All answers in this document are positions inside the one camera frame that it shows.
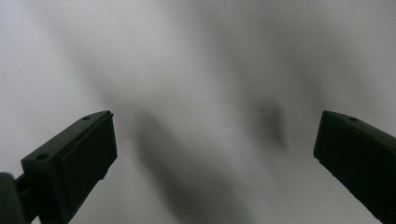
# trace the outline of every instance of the white surface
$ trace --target white surface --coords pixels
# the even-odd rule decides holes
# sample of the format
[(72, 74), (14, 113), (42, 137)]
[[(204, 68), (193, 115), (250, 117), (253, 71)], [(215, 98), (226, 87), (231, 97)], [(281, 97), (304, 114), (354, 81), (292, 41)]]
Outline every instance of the white surface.
[(0, 170), (115, 113), (71, 223), (378, 223), (312, 156), (321, 111), (396, 133), (394, 1), (0, 1)]

